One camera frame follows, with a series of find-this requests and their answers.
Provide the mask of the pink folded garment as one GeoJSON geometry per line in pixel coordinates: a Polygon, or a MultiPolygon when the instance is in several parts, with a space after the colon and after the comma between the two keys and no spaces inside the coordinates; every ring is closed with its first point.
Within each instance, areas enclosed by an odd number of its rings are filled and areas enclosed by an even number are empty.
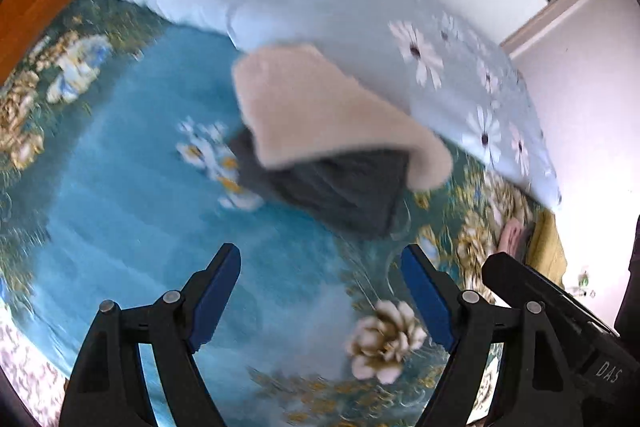
{"type": "Polygon", "coordinates": [[[522,261],[526,255],[532,228],[518,219],[512,218],[504,225],[501,232],[498,251],[522,261]]]}

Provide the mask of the dark grey folded garment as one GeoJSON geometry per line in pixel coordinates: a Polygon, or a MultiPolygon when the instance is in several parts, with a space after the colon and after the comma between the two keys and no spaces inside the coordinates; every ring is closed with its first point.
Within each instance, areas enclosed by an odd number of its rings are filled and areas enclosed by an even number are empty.
{"type": "Polygon", "coordinates": [[[390,234],[406,188],[405,150],[353,150],[268,169],[259,164],[250,130],[237,133],[229,148],[238,161],[240,187],[267,202],[302,210],[354,239],[390,234]]]}

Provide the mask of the light blue daisy quilt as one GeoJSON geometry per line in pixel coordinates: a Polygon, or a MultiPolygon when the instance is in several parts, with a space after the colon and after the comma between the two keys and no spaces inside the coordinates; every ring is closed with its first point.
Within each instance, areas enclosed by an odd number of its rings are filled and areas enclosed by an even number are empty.
{"type": "Polygon", "coordinates": [[[244,52],[309,43],[548,208],[561,192],[521,74],[438,0],[125,0],[244,52]]]}

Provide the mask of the beige fuzzy cartoon sweater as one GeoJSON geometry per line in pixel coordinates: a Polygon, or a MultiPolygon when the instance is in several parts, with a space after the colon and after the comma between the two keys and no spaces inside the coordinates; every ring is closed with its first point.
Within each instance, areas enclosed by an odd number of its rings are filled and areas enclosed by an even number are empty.
{"type": "Polygon", "coordinates": [[[454,162],[439,137],[364,89],[314,46],[264,46],[232,67],[241,118],[258,162],[282,169],[355,150],[404,150],[407,186],[444,184],[454,162]]]}

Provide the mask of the teal floral bed blanket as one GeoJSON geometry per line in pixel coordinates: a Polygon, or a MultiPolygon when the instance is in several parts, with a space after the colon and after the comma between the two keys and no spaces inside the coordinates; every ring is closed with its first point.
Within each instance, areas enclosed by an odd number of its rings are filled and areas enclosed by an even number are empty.
{"type": "Polygon", "coordinates": [[[119,0],[74,0],[1,91],[1,291],[70,375],[99,303],[152,303],[240,248],[241,274],[198,368],[230,426],[411,426],[447,355],[432,340],[383,378],[347,346],[379,303],[408,307],[402,247],[465,288],[511,219],[540,206],[464,150],[437,191],[406,193],[379,241],[336,235],[240,189],[224,36],[119,0]]]}

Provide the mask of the olive yellow knitted garment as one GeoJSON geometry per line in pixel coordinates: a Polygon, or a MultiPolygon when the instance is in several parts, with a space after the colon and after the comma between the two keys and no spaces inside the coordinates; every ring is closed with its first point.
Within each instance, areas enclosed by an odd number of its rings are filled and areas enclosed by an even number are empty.
{"type": "Polygon", "coordinates": [[[534,233],[529,241],[525,263],[556,286],[563,288],[562,278],[567,261],[556,228],[555,214],[545,209],[539,213],[534,233]]]}

